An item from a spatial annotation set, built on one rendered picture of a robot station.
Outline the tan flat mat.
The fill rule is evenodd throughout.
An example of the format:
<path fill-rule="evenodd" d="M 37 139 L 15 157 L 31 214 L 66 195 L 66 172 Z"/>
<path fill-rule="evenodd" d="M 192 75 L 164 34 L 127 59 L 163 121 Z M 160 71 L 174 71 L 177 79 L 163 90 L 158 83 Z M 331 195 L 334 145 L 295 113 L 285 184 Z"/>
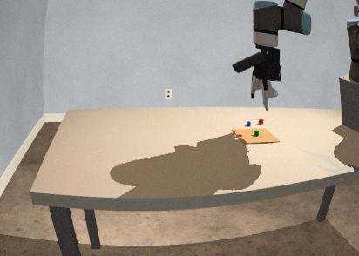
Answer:
<path fill-rule="evenodd" d="M 259 131 L 259 136 L 254 135 L 254 130 Z M 232 129 L 232 132 L 244 144 L 278 143 L 278 140 L 267 129 Z"/>

